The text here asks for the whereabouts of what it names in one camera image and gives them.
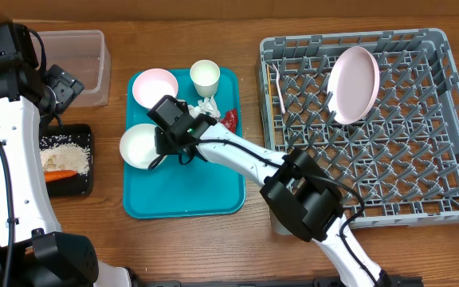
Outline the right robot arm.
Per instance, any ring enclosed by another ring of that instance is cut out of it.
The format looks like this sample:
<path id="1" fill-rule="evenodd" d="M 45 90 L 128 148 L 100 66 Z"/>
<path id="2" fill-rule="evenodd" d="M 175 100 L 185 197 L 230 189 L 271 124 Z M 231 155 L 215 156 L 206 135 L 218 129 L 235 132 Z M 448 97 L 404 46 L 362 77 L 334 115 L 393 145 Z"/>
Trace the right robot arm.
<path id="1" fill-rule="evenodd" d="M 336 267 L 346 286 L 389 286 L 391 279 L 373 262 L 350 230 L 363 211 L 345 215 L 342 193 L 354 190 L 330 179 L 316 161 L 299 148 L 289 153 L 249 142 L 206 114 L 193 117 L 184 101 L 161 98 L 148 112 L 155 128 L 158 154 L 216 163 L 236 171 L 260 187 L 273 217 L 292 235 L 314 242 Z"/>

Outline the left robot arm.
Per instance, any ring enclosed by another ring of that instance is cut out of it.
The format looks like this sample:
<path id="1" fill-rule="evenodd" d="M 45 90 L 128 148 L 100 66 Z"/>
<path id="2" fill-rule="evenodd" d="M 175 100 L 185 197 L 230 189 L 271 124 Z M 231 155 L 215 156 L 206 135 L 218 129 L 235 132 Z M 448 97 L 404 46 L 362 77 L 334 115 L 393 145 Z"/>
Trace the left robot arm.
<path id="1" fill-rule="evenodd" d="M 0 286 L 136 286 L 91 241 L 61 229 L 41 165 L 39 132 L 83 84 L 36 51 L 36 31 L 0 23 Z"/>

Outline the white round plate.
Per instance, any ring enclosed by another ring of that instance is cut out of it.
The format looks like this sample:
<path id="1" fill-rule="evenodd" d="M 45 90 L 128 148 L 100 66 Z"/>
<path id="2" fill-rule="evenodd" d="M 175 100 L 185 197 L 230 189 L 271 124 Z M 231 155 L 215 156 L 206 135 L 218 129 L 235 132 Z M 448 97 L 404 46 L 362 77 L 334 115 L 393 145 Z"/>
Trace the white round plate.
<path id="1" fill-rule="evenodd" d="M 353 46 L 336 60 L 328 79 L 331 94 L 328 109 L 340 124 L 361 120 L 373 107 L 380 86 L 380 71 L 374 56 Z"/>

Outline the white bowl with peanuts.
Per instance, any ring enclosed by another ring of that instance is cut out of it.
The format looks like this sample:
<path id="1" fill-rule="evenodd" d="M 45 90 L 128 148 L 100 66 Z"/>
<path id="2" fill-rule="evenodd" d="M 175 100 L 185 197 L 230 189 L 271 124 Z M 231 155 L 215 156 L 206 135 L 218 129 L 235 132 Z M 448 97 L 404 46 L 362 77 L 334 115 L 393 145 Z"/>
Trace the white bowl with peanuts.
<path id="1" fill-rule="evenodd" d="M 137 124 L 130 127 L 120 139 L 120 154 L 124 161 L 138 169 L 148 169 L 159 157 L 155 150 L 154 124 Z"/>

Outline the orange carrot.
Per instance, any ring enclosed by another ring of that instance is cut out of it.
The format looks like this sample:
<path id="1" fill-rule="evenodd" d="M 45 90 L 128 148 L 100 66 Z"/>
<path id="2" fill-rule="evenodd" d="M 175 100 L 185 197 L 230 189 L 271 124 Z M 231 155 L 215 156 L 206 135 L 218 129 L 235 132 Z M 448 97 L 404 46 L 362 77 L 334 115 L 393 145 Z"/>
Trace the orange carrot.
<path id="1" fill-rule="evenodd" d="M 61 170 L 61 171 L 46 171 L 44 173 L 45 181 L 47 183 L 68 179 L 77 175 L 77 171 L 73 170 Z"/>

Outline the grey dishwasher rack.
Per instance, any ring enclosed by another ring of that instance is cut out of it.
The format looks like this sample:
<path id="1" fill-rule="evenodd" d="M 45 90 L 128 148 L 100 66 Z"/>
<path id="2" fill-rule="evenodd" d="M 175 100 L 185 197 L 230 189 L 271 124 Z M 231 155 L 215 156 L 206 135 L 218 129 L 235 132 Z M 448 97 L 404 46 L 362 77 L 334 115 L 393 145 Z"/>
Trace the grey dishwasher rack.
<path id="1" fill-rule="evenodd" d="M 336 60 L 353 46 L 374 56 L 380 86 L 368 114 L 347 125 L 329 111 L 327 86 Z M 366 203 L 354 227 L 459 223 L 459 75 L 442 30 L 267 37 L 257 72 L 266 147 L 305 150 L 331 178 L 350 186 L 354 193 L 343 195 L 346 213 Z"/>

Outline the white bowl with scraps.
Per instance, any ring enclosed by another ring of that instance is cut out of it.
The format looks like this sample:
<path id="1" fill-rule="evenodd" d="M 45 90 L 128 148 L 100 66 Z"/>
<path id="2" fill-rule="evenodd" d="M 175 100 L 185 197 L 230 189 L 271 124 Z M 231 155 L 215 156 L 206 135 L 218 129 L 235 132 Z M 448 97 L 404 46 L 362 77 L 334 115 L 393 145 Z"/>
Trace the white bowl with scraps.
<path id="1" fill-rule="evenodd" d="M 179 83 L 176 77 L 165 69 L 148 69 L 137 76 L 131 90 L 139 105 L 151 109 L 163 96 L 176 97 Z"/>

